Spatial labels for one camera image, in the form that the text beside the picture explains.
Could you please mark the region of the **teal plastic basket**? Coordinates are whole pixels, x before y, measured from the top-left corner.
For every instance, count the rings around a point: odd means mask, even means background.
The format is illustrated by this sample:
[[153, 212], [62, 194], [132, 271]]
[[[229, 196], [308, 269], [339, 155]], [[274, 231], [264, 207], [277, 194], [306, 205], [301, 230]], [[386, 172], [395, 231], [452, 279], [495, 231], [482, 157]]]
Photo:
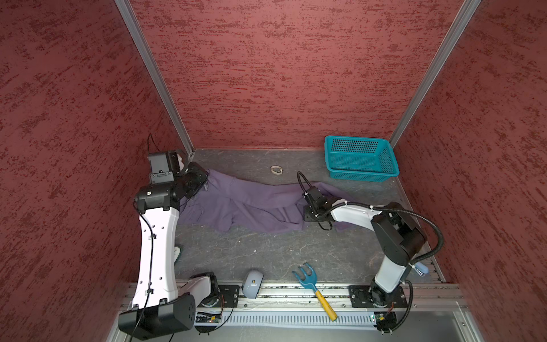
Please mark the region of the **teal plastic basket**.
[[393, 149], [384, 139], [329, 135], [324, 152], [333, 179], [384, 182], [400, 174]]

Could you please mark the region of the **purple trousers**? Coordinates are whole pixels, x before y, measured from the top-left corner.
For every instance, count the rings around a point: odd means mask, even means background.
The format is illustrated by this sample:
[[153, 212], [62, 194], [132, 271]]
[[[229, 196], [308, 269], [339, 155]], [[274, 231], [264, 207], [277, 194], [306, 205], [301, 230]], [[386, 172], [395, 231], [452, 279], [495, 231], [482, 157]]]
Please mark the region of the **purple trousers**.
[[253, 232], [302, 231], [307, 205], [297, 184], [265, 185], [210, 170], [206, 185], [181, 204], [180, 225], [203, 225], [219, 232], [241, 226]]

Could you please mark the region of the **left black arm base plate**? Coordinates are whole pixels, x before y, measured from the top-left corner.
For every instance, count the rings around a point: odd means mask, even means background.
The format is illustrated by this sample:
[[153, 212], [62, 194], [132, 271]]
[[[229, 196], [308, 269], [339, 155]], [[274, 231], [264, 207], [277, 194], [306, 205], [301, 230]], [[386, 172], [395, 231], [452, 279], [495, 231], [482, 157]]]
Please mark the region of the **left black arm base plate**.
[[234, 284], [219, 285], [219, 293], [205, 299], [198, 307], [199, 308], [236, 308], [239, 303], [239, 291], [241, 287]]

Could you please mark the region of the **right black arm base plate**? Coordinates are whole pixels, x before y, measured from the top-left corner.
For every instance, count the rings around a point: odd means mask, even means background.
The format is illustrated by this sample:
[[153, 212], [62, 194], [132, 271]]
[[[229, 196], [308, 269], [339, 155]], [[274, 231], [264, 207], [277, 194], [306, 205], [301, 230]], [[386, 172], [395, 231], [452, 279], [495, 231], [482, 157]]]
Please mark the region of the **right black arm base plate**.
[[384, 292], [380, 287], [365, 285], [350, 285], [348, 294], [351, 305], [356, 308], [371, 309], [405, 309], [407, 308], [406, 295], [401, 286], [397, 286], [391, 293]]

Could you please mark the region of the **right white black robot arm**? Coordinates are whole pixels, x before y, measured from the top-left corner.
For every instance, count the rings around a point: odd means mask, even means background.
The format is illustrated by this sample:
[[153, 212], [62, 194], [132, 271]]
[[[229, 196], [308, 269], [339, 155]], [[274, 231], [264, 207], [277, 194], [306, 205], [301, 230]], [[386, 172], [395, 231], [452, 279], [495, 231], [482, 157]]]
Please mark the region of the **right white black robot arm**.
[[427, 235], [416, 221], [420, 215], [397, 202], [376, 207], [327, 197], [316, 187], [305, 190], [303, 198], [308, 221], [349, 223], [375, 233], [384, 258], [370, 284], [369, 300], [374, 306], [389, 305], [411, 269], [421, 275], [426, 273], [421, 261], [430, 258], [431, 253], [419, 254], [427, 243]]

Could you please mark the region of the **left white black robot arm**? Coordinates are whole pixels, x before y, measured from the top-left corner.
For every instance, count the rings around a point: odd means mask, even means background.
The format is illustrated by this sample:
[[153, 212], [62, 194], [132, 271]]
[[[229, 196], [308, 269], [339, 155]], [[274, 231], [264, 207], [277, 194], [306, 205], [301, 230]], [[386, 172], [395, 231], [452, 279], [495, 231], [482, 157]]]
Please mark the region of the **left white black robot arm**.
[[119, 315], [118, 328], [130, 340], [146, 341], [193, 328], [197, 307], [219, 299], [212, 272], [192, 277], [182, 288], [175, 277], [175, 230], [180, 202], [205, 185], [207, 171], [191, 162], [181, 175], [157, 172], [140, 189], [134, 208], [142, 235], [140, 270], [131, 307]]

